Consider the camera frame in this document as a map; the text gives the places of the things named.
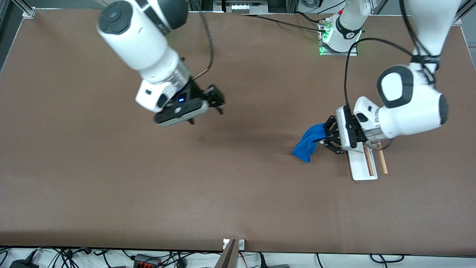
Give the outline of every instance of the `wooden handle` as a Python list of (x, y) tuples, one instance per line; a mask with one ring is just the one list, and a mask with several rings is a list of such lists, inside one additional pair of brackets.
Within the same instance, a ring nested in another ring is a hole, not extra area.
[[(377, 147), (382, 149), (382, 144), (380, 143), (380, 141), (378, 142)], [(378, 157), (380, 158), (380, 164), (382, 165), (382, 169), (384, 170), (384, 174), (388, 174), (387, 163), (385, 162), (384, 151), (379, 150), (378, 151)]]
[(374, 176), (374, 168), (372, 166), (372, 161), (370, 160), (370, 153), (368, 147), (364, 145), (365, 160), (367, 161), (368, 174), (372, 177)]

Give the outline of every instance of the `brown tabletop surface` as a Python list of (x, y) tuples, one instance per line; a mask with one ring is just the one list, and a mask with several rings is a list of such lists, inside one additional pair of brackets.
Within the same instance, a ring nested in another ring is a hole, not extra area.
[[(0, 76), (0, 244), (220, 250), (237, 237), (248, 251), (475, 255), (476, 76), (460, 27), (437, 73), (448, 122), (398, 137), (390, 174), (355, 182), (346, 157), (323, 146), (309, 164), (291, 154), (344, 104), (345, 57), (319, 56), (314, 32), (208, 13), (216, 57), (198, 83), (225, 93), (225, 114), (161, 128), (134, 101), (140, 76), (97, 34), (99, 13), (23, 21)], [(401, 17), (365, 29), (412, 48)], [(192, 73), (206, 67), (197, 14), (168, 39)], [(351, 105), (380, 103), (378, 76), (408, 61), (360, 44)]]

